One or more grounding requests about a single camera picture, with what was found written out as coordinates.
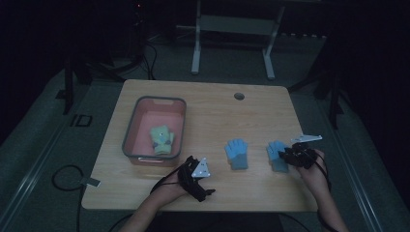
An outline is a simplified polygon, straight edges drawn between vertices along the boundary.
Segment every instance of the plastic bin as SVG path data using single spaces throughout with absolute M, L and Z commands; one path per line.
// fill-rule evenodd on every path
M 178 98 L 144 96 L 130 119 L 123 152 L 135 165 L 175 166 L 181 154 L 187 103 Z M 156 155 L 150 130 L 166 125 L 174 133 L 170 154 Z

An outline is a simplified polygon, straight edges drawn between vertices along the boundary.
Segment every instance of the gray floor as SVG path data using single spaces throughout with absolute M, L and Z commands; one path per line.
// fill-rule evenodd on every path
M 261 51 L 256 46 L 232 46 L 204 39 L 198 75 L 190 74 L 192 36 L 176 43 L 151 40 L 158 58 L 154 75 L 158 80 L 200 81 L 289 87 L 306 77 L 323 40 L 280 37 L 272 59 L 277 78 L 268 80 Z M 154 51 L 147 47 L 151 62 Z M 124 78 L 145 79 L 143 67 L 123 73 Z M 62 115 L 64 102 L 56 100 L 64 88 L 63 74 L 50 80 L 43 94 L 33 104 L 0 149 L 0 209 L 2 231 L 74 231 L 79 191 L 61 191 L 51 183 L 53 173 L 67 164 L 78 165 L 90 176 L 103 137 L 121 91 L 121 84 L 95 73 L 91 86 L 75 86 L 75 105 L 69 115 Z M 359 117 L 340 101 L 344 114 L 337 116 L 338 130 L 328 122 L 329 100 L 316 100 L 315 83 L 293 93 L 294 103 L 304 133 L 321 134 L 324 139 L 311 144 L 326 154 L 333 183 L 333 196 L 352 231 L 405 231 L 410 228 L 408 210 L 399 198 L 383 163 L 378 157 Z M 74 114 L 93 116 L 89 128 L 72 127 Z M 65 185 L 79 176 L 74 171 L 65 176 Z M 18 188 L 27 189 L 21 193 Z M 108 231 L 130 212 L 87 211 L 80 213 L 80 231 Z M 310 231 L 319 231 L 315 213 L 289 213 Z M 303 231 L 293 220 L 282 217 L 285 231 Z

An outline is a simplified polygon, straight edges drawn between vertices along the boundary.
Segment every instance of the human arm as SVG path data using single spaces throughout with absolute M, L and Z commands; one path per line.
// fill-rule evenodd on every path
M 141 203 L 120 232 L 145 231 L 160 208 L 187 193 L 180 185 L 175 184 L 177 182 L 178 172 L 175 172 Z
M 324 159 L 325 154 L 321 151 L 315 150 L 315 152 Z M 316 162 L 319 164 L 323 170 L 327 173 L 324 161 L 321 158 L 317 158 Z M 316 200 L 318 213 L 323 218 L 323 220 L 334 228 L 338 232 L 349 231 L 340 212 L 337 208 L 337 204 L 332 197 L 328 182 L 325 175 L 321 172 L 319 167 L 314 164 L 309 169 L 304 169 L 303 167 L 296 168 L 302 176 L 307 188 L 312 193 L 314 199 Z

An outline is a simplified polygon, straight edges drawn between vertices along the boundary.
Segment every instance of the blue glove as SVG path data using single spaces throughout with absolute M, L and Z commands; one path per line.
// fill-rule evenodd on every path
M 289 172 L 287 163 L 279 156 L 278 152 L 284 152 L 284 148 L 287 146 L 280 142 L 274 141 L 270 142 L 269 146 L 266 147 L 266 151 L 268 152 L 269 156 L 269 163 L 272 165 L 272 170 L 277 172 Z
M 248 168 L 248 143 L 241 138 L 229 140 L 225 152 L 233 170 Z

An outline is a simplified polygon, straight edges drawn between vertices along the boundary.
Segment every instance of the wire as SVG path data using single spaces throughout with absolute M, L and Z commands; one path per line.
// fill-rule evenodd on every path
M 56 182 L 57 175 L 60 174 L 60 172 L 63 171 L 64 169 L 70 168 L 70 167 L 76 169 L 80 173 L 81 179 L 84 177 L 84 173 L 82 172 L 81 168 L 79 168 L 76 165 L 69 164 L 69 165 L 65 165 L 65 166 L 61 167 L 60 169 L 58 169 L 52 175 L 51 182 L 57 189 L 60 189 L 62 191 L 80 190 L 78 204 L 77 204 L 77 214 L 76 214 L 76 231 L 79 232 L 79 218 L 80 218 L 80 211 L 81 211 L 81 199 L 82 199 L 82 196 L 83 196 L 84 191 L 85 191 L 85 186 L 83 186 L 82 184 L 79 184 L 79 186 L 75 187 L 75 188 L 62 188 L 62 187 L 58 186 L 57 182 Z
M 310 160 L 312 160 L 313 163 L 316 164 L 316 166 L 317 166 L 317 167 L 319 168 L 319 170 L 322 172 L 323 176 L 324 176 L 325 179 L 326 179 L 326 182 L 328 183 L 328 189 L 329 189 L 329 191 L 331 191 L 331 190 L 332 190 L 332 183 L 331 183 L 331 181 L 330 181 L 330 179 L 329 179 L 329 170 L 328 170 L 327 164 L 326 164 L 326 162 L 325 162 L 325 159 L 323 159 L 319 154 L 316 153 L 316 155 L 317 155 L 319 158 L 322 159 L 322 161 L 323 161 L 323 166 L 326 168 L 326 171 L 325 171 L 325 169 L 323 169 L 322 165 L 320 165 L 320 164 L 316 161 L 317 159 L 313 159 L 306 151 L 303 151 L 303 153 L 305 153 L 305 155 L 307 155 L 307 157 L 308 157 Z
M 150 45 L 148 43 L 146 45 L 154 50 L 154 59 L 153 59 L 153 62 L 151 64 L 151 66 L 148 62 L 147 57 L 145 55 L 143 55 L 143 61 L 145 63 L 146 69 L 147 69 L 146 72 L 148 74 L 148 79 L 149 80 L 156 80 L 156 78 L 154 77 L 154 66 L 155 66 L 155 63 L 157 61 L 158 53 L 157 53 L 157 50 L 152 45 Z
M 278 215 L 284 216 L 284 217 L 286 217 L 286 218 L 291 218 L 292 220 L 296 221 L 299 225 L 301 225 L 302 227 L 304 227 L 304 229 L 305 229 L 307 232 L 310 232 L 310 230 L 309 230 L 307 227 L 305 227 L 300 221 L 298 221 L 298 220 L 295 219 L 294 217 L 291 217 L 290 215 L 283 214 L 283 213 L 278 213 Z
M 63 188 L 61 186 L 59 186 L 57 184 L 56 178 L 57 176 L 64 170 L 67 168 L 74 168 L 76 171 L 79 172 L 81 180 L 79 180 L 79 186 L 75 187 L 75 188 Z M 81 201 L 82 201 L 82 197 L 84 195 L 85 192 L 85 186 L 83 184 L 81 184 L 82 179 L 84 178 L 84 173 L 81 170 L 81 168 L 79 168 L 76 165 L 73 164 L 69 164 L 69 165 L 65 165 L 60 167 L 57 171 L 54 172 L 54 174 L 51 177 L 51 183 L 53 184 L 53 186 L 57 189 L 60 189 L 62 191 L 75 191 L 75 190 L 79 190 L 79 199 L 78 199 L 78 204 L 77 204 L 77 213 L 76 213 L 76 231 L 79 232 L 80 231 L 80 213 L 81 213 Z M 127 215 L 125 217 L 122 217 L 121 219 L 119 219 L 117 222 L 115 222 L 111 228 L 108 230 L 108 232 L 111 232 L 119 223 L 121 223 L 123 220 L 125 220 L 126 218 L 129 218 L 132 214 Z
M 111 232 L 119 223 L 121 223 L 123 220 L 130 218 L 132 216 L 132 214 L 129 214 L 127 216 L 122 217 L 121 219 L 119 219 L 117 222 L 115 222 L 115 224 L 113 224 L 111 226 L 111 228 L 109 228 L 108 232 Z
M 162 184 L 160 184 L 160 186 L 165 186 L 165 185 L 176 185 L 176 184 L 180 184 L 180 183 L 179 183 L 179 182 L 162 183 Z

